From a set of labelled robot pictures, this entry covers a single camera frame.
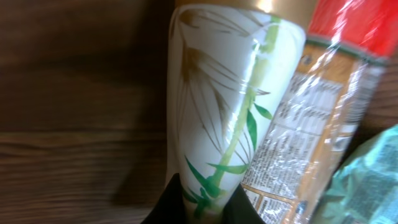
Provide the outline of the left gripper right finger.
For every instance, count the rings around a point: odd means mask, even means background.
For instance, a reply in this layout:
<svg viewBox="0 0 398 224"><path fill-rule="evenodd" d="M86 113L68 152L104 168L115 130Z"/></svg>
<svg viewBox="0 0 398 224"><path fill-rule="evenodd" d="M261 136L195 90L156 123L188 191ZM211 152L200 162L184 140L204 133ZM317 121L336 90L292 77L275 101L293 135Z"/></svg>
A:
<svg viewBox="0 0 398 224"><path fill-rule="evenodd" d="M223 210L222 224L264 224L241 185L238 185Z"/></svg>

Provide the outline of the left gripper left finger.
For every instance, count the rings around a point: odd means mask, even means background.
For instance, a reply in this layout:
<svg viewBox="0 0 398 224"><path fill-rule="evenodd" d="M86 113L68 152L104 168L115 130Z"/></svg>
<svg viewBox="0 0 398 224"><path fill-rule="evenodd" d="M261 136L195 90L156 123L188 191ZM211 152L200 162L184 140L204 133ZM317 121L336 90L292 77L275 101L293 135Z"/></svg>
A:
<svg viewBox="0 0 398 224"><path fill-rule="evenodd" d="M180 176L176 173L141 224L186 224L186 222Z"/></svg>

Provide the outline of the teal wet wipes packet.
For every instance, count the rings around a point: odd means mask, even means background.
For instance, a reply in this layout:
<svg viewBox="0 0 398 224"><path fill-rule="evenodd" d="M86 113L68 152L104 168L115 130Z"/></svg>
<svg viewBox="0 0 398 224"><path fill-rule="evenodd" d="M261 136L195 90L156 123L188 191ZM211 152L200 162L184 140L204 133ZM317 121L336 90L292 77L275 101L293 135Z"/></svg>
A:
<svg viewBox="0 0 398 224"><path fill-rule="evenodd" d="M397 126L366 141L345 160L310 222L397 224Z"/></svg>

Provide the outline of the white bamboo print tube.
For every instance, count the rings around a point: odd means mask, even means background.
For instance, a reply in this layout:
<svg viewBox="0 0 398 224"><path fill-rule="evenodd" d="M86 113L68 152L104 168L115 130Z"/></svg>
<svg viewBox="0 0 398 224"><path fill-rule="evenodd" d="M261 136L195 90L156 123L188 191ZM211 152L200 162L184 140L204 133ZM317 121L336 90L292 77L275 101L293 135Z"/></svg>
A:
<svg viewBox="0 0 398 224"><path fill-rule="evenodd" d="M188 223L219 223L302 56L313 0L177 1L169 27L168 170Z"/></svg>

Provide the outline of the orange pasta packet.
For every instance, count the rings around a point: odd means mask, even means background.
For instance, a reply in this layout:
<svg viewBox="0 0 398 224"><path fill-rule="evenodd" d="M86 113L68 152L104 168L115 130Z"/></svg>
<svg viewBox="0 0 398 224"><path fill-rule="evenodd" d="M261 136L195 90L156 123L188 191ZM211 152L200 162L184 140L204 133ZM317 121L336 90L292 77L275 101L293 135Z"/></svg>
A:
<svg viewBox="0 0 398 224"><path fill-rule="evenodd" d="M321 0L242 185L264 224L308 223L397 45L397 0Z"/></svg>

